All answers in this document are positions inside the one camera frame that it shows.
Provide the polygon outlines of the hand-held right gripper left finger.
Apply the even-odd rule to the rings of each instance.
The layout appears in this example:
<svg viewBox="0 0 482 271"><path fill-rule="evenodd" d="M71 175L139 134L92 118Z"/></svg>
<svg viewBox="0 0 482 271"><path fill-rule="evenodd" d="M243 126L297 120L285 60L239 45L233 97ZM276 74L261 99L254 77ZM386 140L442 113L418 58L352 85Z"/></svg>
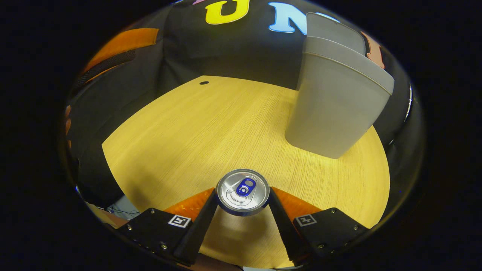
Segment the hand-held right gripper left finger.
<svg viewBox="0 0 482 271"><path fill-rule="evenodd" d="M191 266L217 206L217 194L210 188L166 210L148 208L121 226L120 235L159 259Z"/></svg>

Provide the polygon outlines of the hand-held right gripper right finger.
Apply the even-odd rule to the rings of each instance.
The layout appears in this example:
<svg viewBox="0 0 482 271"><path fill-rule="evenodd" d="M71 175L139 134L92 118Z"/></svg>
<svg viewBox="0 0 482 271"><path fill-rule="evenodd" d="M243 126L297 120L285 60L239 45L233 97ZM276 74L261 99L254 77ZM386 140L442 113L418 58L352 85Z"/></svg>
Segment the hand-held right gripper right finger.
<svg viewBox="0 0 482 271"><path fill-rule="evenodd" d="M268 205L295 266L332 259L369 230L339 208L322 210L277 187L270 188Z"/></svg>

